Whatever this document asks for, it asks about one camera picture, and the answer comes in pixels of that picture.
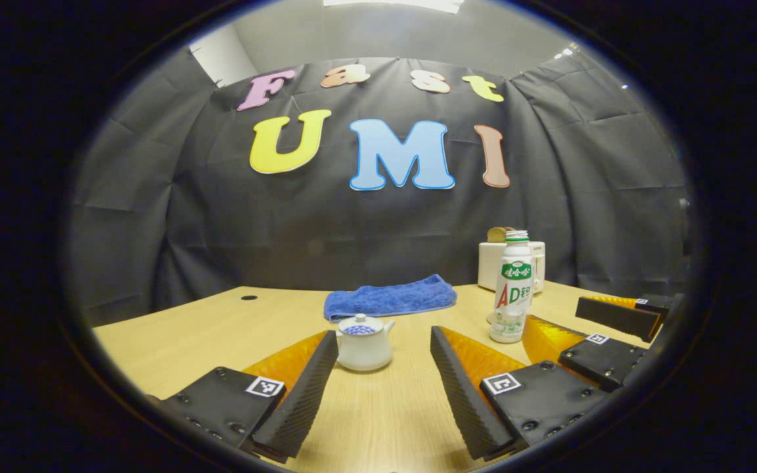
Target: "wooden table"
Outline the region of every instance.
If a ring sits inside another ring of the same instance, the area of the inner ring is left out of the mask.
[[[469,457],[430,356],[430,328],[442,325],[520,362],[530,360],[522,344],[490,339],[486,315],[492,311],[492,291],[475,284],[454,289],[457,303],[451,308],[384,318],[396,320],[390,333],[394,359],[386,368],[369,374],[333,369],[311,431],[297,458],[288,460],[288,469],[425,473],[466,471],[494,462]],[[97,327],[94,333],[135,386],[165,399],[216,366],[241,371],[307,336],[334,329],[323,318],[327,294],[239,287]],[[636,336],[574,317],[580,296],[606,294],[546,281],[531,312],[579,332],[649,346]]]

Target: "blue letter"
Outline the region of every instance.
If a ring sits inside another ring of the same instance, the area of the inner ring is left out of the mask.
[[[379,160],[397,187],[405,185],[408,174],[419,162],[414,185],[420,189],[451,189],[454,177],[448,173],[442,135],[447,128],[436,121],[418,121],[405,144],[382,120],[356,120],[349,128],[358,134],[358,174],[349,180],[355,191],[377,191],[386,179],[379,175]]]

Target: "bottle label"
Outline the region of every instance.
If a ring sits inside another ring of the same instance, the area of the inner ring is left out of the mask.
[[[501,266],[501,275],[510,279],[510,281],[529,279],[531,274],[531,265],[522,261],[514,261],[514,263],[502,264]]]

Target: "white bottle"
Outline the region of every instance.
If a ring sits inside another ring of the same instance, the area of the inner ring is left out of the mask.
[[[522,340],[525,319],[534,300],[534,257],[528,247],[528,231],[507,231],[507,247],[501,256],[495,282],[495,320],[490,338],[502,344]]]

